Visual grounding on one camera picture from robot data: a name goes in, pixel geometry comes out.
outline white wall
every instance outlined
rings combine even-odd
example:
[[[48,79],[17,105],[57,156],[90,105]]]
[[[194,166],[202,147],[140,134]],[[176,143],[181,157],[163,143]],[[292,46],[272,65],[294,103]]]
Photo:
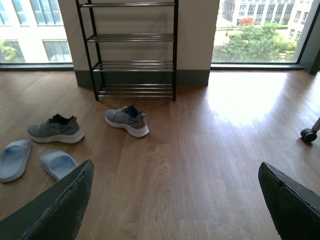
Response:
[[[89,70],[75,0],[58,0],[58,2],[72,55],[74,70]],[[94,2],[102,3],[105,1],[98,0]],[[210,69],[218,9],[218,0],[179,1],[178,70]],[[106,33],[106,30],[111,30],[112,32],[110,33],[140,33],[143,31],[152,33],[164,31],[169,33],[172,26],[172,11],[168,7],[166,9],[157,7],[156,9],[149,8],[146,10],[146,7],[97,9],[95,13],[99,33]],[[88,12],[88,9],[82,9],[84,19],[87,21],[86,29],[90,29]],[[107,58],[106,56],[109,56],[118,60],[120,58],[139,57],[142,60],[151,59],[155,56],[157,58],[167,58],[171,55],[171,47],[167,43],[156,44],[159,45],[155,47],[155,45],[150,43],[126,43],[125,45],[102,43],[102,58],[104,60]]]

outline red flowering tree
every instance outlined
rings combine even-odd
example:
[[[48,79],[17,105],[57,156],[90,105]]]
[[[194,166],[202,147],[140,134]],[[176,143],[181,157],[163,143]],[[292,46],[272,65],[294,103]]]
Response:
[[[238,20],[239,27],[253,26],[256,24],[256,20],[252,16],[243,17]]]

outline black metal frame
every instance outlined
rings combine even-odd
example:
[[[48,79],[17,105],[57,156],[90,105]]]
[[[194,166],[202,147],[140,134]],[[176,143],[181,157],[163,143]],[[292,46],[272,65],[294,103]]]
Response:
[[[92,3],[91,0],[87,0],[87,3],[80,4],[79,0],[75,0],[78,16],[80,20],[80,27],[82,31],[83,42],[85,46],[85,52],[89,65],[90,77],[92,87],[94,91],[95,100],[99,100],[99,97],[170,97],[172,93],[173,101],[176,100],[176,85],[177,85],[177,49],[178,49],[178,13],[179,13],[179,0],[170,2],[109,2],[109,3]],[[96,28],[96,20],[94,16],[93,8],[118,8],[118,7],[174,7],[174,23],[173,34],[98,34]],[[89,8],[90,20],[92,25],[93,35],[86,36],[86,30],[84,26],[84,20],[82,17],[81,8]],[[99,42],[173,42],[172,62],[168,61],[118,61],[107,62],[102,61],[100,53]],[[95,43],[96,54],[98,62],[93,66],[90,58],[90,51],[88,43]],[[103,88],[112,87],[112,84],[106,85],[104,72],[172,72],[172,91],[168,91],[167,84],[114,84],[116,89],[119,89],[120,85],[126,85],[120,90],[119,95],[110,94]],[[100,72],[101,87],[97,90],[94,72]],[[127,93],[134,93],[134,90],[139,90],[137,94],[127,95]]]

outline white building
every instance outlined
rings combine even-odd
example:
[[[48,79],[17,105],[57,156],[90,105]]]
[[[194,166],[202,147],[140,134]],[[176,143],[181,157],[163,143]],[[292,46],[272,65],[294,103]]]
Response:
[[[313,0],[298,0],[295,2],[292,17],[288,23],[287,39],[298,41],[304,29]]]
[[[238,20],[253,17],[257,23],[276,21],[287,25],[295,0],[222,0],[221,15],[233,26]]]
[[[0,0],[3,40],[16,49],[11,63],[72,62],[57,0]]]

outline gray sneaker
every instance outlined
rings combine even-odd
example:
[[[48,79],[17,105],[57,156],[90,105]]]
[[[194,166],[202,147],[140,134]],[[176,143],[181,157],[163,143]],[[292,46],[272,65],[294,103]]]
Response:
[[[59,114],[43,123],[29,126],[28,133],[29,137],[38,143],[62,142],[74,144],[84,137],[76,117],[72,116],[67,119]]]
[[[117,110],[109,109],[104,118],[110,126],[126,129],[130,135],[141,138],[149,133],[145,116],[146,114],[131,105]]]

